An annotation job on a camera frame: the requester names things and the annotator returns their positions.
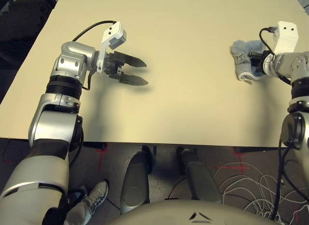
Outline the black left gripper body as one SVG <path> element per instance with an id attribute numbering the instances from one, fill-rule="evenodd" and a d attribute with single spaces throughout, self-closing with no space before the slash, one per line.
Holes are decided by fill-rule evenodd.
<path id="1" fill-rule="evenodd" d="M 104 73 L 112 79 L 124 80 L 125 74 L 121 71 L 126 64 L 126 55 L 115 51 L 106 53 L 103 62 Z"/>

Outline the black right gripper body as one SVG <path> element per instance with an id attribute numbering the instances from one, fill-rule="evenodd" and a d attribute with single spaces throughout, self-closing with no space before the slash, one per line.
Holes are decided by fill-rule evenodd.
<path id="1" fill-rule="evenodd" d="M 263 70 L 263 63 L 266 58 L 266 51 L 263 51 L 262 53 L 249 52 L 248 58 L 251 62 L 253 74 L 265 74 Z"/>

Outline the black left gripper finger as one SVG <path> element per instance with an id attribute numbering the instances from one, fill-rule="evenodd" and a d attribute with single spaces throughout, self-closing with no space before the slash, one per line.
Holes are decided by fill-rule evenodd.
<path id="1" fill-rule="evenodd" d="M 125 55 L 125 63 L 133 67 L 147 67 L 141 59 L 129 55 Z"/>
<path id="2" fill-rule="evenodd" d="M 139 76 L 126 75 L 126 74 L 122 74 L 120 76 L 119 82 L 122 84 L 127 84 L 127 85 L 132 85 L 132 86 L 144 86 L 148 84 L 148 82 L 145 79 Z"/>

